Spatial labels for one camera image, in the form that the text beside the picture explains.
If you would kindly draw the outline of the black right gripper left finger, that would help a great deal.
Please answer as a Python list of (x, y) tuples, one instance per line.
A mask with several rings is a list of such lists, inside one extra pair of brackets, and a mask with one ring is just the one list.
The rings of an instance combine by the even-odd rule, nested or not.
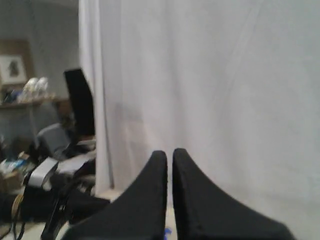
[(64, 240), (162, 240), (167, 210), (167, 156), (152, 152), (132, 184), (110, 205), (69, 228)]

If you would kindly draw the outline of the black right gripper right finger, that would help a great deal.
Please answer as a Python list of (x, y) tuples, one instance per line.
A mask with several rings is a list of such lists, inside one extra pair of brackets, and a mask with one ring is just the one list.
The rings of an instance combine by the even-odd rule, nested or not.
[(214, 184), (186, 149), (172, 156), (172, 197), (179, 240), (293, 240), (283, 223), (236, 200)]

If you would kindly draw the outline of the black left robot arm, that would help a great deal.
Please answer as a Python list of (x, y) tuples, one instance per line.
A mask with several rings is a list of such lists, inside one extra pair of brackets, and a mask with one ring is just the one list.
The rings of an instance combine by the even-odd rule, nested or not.
[(79, 185), (83, 183), (80, 178), (55, 173), (46, 183), (48, 186), (25, 186), (19, 210), (21, 221), (45, 223), (65, 219), (75, 224), (111, 203), (109, 199), (80, 190)]

